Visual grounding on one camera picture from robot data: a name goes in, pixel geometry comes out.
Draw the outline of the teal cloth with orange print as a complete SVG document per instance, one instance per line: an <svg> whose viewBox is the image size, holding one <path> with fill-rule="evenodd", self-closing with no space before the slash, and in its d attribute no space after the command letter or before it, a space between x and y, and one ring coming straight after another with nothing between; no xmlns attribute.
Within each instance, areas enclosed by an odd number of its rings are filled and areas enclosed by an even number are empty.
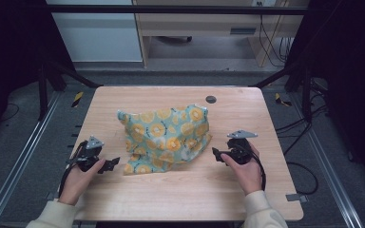
<svg viewBox="0 0 365 228"><path fill-rule="evenodd" d="M143 113L119 110L130 154L124 174L163 173L196 159L212 139L207 115L197 104Z"/></svg>

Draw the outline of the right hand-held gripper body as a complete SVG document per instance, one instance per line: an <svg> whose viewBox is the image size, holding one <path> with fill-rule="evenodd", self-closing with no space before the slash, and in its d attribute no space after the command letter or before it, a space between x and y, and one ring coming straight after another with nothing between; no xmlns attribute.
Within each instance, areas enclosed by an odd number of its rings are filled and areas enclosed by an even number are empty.
<svg viewBox="0 0 365 228"><path fill-rule="evenodd" d="M253 151L248 138L257 137L256 133L248 132L245 130L237 130L227 135L229 141L227 142L230 151L227 153L238 164L246 164L251 160L257 162L258 156Z"/></svg>

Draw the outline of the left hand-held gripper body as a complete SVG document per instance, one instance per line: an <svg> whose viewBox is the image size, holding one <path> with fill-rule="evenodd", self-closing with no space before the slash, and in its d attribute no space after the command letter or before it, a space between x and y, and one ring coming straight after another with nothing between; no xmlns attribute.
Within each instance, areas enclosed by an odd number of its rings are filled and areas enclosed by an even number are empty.
<svg viewBox="0 0 365 228"><path fill-rule="evenodd" d="M76 153L66 161L69 172L75 165L77 165L83 172L89 170L98 160L99 154L104 143L94 136L90 136L79 144Z"/></svg>

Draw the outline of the white cabinet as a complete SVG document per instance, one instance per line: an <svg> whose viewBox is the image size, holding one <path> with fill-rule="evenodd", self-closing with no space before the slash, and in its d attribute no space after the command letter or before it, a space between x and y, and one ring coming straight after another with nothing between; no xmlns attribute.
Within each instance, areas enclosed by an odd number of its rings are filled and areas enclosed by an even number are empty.
<svg viewBox="0 0 365 228"><path fill-rule="evenodd" d="M133 13L52 14L74 63L141 62Z"/></svg>

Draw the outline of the person's left hand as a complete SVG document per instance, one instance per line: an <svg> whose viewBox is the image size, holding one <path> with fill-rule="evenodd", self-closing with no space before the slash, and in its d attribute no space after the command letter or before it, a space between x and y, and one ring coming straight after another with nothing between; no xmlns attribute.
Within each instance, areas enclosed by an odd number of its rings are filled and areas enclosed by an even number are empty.
<svg viewBox="0 0 365 228"><path fill-rule="evenodd" d="M78 166L73 167L67 176L58 201L63 204L75 205L104 164L104 159L98 160L86 172L83 172Z"/></svg>

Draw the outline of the aluminium floor rail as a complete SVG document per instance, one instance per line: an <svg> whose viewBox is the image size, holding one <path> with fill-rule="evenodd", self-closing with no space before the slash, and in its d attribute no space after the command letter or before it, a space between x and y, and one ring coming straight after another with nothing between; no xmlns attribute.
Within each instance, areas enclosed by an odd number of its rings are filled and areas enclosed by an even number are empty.
<svg viewBox="0 0 365 228"><path fill-rule="evenodd" d="M30 158L32 157L36 146L38 145L38 142L42 138L48 123L52 117L52 114L56 110L56 107L58 105L58 102L62 96L61 92L54 91L52 93L52 98L50 99L48 103L48 111L43 116L41 120L39 120L34 127L31 135L29 136L25 146L23 147L23 150L21 151L18 159L16 160L16 163L11 168L10 173L6 177L2 187L0 188L0 217L8 204L8 201L18 183L21 176L24 173L24 170L26 169Z"/></svg>
<svg viewBox="0 0 365 228"><path fill-rule="evenodd" d="M311 121L308 123L309 128L305 133L306 138L311 145L311 150L317 160L318 167L323 175L325 182L328 185L330 193L334 198L336 207L343 218L347 228L365 228L361 218L356 211L349 194L345 190L342 181L339 178L334 165L329 161L329 157L326 154L326 150L323 148L321 140L318 138L314 126L316 126L316 120L323 113L327 111L327 108L322 105L311 110Z"/></svg>

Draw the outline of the black metal stand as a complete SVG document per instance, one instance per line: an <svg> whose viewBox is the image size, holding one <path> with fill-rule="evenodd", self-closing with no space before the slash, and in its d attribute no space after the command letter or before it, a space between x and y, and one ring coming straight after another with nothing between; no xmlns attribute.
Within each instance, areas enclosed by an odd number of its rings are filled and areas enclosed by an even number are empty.
<svg viewBox="0 0 365 228"><path fill-rule="evenodd" d="M285 66L280 71L274 73L272 76L256 83L253 87L263 88L277 79L283 76L288 76L289 79L285 84L285 89L289 92L293 92L302 86L301 91L301 113L305 118L307 123L312 121L312 111L311 111L311 70L308 64L304 61L294 61L292 64Z"/></svg>
<svg viewBox="0 0 365 228"><path fill-rule="evenodd" d="M50 82L55 91L64 91L67 84L62 75L70 76L74 80L82 83L90 88L98 88L101 85L90 81L89 79L78 74L74 69L70 69L66 66L53 61L48 61L38 69L38 86L39 86L39 102L40 102L40 114L39 121L42 121L48 114L48 92L47 82Z"/></svg>

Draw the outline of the yellow black striped tape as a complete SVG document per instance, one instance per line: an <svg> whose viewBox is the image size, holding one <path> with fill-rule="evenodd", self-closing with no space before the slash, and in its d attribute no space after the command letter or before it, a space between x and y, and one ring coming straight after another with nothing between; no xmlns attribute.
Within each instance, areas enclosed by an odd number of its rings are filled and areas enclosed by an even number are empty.
<svg viewBox="0 0 365 228"><path fill-rule="evenodd" d="M78 106L78 104L80 103L80 101L81 101L81 99L82 99L83 95L84 95L84 92L83 92L83 91L79 91L79 92L77 92L77 94L76 94L76 95L75 95L75 97L74 97L74 100L73 100L73 102L72 102L71 107L77 107L77 106Z"/></svg>
<svg viewBox="0 0 365 228"><path fill-rule="evenodd" d="M280 105L285 105L285 106L292 106L292 103L291 102L285 102L283 101L281 98L280 98L280 95L279 93L276 93L275 94L275 101L277 104L280 104Z"/></svg>

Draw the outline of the dark curtain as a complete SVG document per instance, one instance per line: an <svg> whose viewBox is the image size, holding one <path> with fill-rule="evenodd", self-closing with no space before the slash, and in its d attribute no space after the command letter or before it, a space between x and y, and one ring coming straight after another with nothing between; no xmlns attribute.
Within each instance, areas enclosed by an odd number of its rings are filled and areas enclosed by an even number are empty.
<svg viewBox="0 0 365 228"><path fill-rule="evenodd" d="M303 17L289 55L294 62L321 30L307 54L312 75L328 83L328 105L338 130L365 166L365 0L310 0L316 14Z"/></svg>
<svg viewBox="0 0 365 228"><path fill-rule="evenodd" d="M73 63L50 12L26 9L47 0L0 0L0 121L11 92L38 80L44 62Z"/></svg>

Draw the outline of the person's right hand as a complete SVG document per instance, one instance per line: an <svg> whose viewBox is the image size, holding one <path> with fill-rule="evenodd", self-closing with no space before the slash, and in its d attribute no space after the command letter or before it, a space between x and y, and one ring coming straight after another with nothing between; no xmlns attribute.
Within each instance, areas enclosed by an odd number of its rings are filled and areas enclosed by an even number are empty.
<svg viewBox="0 0 365 228"><path fill-rule="evenodd" d="M238 164L233 159L227 165L235 174L245 196L262 189L262 177L259 164L251 160L246 164Z"/></svg>

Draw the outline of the light wooden desk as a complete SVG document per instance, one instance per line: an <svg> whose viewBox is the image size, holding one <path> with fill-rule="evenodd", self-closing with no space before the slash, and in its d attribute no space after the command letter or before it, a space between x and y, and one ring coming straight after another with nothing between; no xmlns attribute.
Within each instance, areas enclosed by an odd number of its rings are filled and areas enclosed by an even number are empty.
<svg viewBox="0 0 365 228"><path fill-rule="evenodd" d="M135 6L308 7L310 0L132 0ZM248 39L255 59L264 66L278 49L279 38L293 38L300 15L137 13L139 34L155 36L240 36Z"/></svg>

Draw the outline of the grey metal table bracket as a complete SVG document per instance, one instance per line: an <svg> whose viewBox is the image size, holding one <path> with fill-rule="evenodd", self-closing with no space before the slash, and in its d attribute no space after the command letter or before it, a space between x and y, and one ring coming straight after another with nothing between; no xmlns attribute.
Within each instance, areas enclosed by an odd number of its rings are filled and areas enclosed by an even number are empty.
<svg viewBox="0 0 365 228"><path fill-rule="evenodd" d="M300 203L304 203L308 201L308 198L306 195L302 194L287 194L286 199L288 201L299 201Z"/></svg>

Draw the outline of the black horizontal frame bar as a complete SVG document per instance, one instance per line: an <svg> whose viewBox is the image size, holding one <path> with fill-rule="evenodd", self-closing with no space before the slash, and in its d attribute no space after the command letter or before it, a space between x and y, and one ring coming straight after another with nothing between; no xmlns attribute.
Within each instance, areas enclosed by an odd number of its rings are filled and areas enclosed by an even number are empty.
<svg viewBox="0 0 365 228"><path fill-rule="evenodd" d="M212 6L47 5L47 9L51 12L65 13L305 15L309 12L307 8Z"/></svg>

